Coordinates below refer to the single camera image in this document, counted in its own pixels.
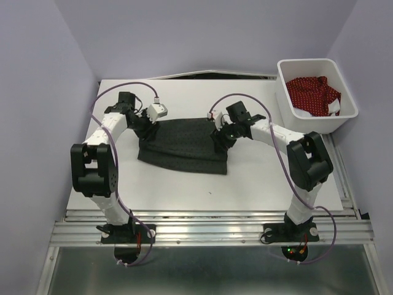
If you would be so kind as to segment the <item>dark grey dotted skirt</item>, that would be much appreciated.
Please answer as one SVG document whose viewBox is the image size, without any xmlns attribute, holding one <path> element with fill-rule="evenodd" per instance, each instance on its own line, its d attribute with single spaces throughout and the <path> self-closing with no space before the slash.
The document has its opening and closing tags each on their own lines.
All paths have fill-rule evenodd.
<svg viewBox="0 0 393 295">
<path fill-rule="evenodd" d="M 228 155 L 214 149 L 215 128 L 204 118 L 163 120 L 152 137 L 139 141 L 138 160 L 169 170 L 226 175 Z"/>
</svg>

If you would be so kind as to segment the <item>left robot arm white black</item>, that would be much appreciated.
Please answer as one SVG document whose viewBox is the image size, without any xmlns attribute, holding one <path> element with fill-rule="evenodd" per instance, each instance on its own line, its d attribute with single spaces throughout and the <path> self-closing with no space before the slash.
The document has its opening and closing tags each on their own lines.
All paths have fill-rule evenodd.
<svg viewBox="0 0 393 295">
<path fill-rule="evenodd" d="M 145 237 L 153 244 L 155 226 L 140 222 L 119 196 L 119 157 L 115 143 L 136 123 L 136 102 L 130 92 L 120 92 L 118 102 L 105 109 L 103 118 L 91 118 L 97 129 L 83 143 L 71 147 L 72 186 L 91 200 L 103 213 L 106 223 L 97 226 L 101 242 L 141 243 Z"/>
</svg>

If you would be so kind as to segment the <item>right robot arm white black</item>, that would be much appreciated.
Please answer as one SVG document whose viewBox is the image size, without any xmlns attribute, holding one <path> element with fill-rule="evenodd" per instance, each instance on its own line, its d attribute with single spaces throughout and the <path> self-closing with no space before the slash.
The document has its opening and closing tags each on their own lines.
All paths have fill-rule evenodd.
<svg viewBox="0 0 393 295">
<path fill-rule="evenodd" d="M 314 204 L 322 185 L 333 172 L 322 136 L 316 132 L 303 134 L 280 127 L 272 122 L 270 114 L 252 116 L 241 101 L 227 107 L 227 112 L 229 121 L 213 109 L 207 115 L 216 126 L 211 133 L 215 149 L 227 151 L 239 138 L 273 147 L 293 192 L 283 222 L 265 224 L 261 242 L 300 242 L 304 238 L 318 241 L 313 223 Z"/>
</svg>

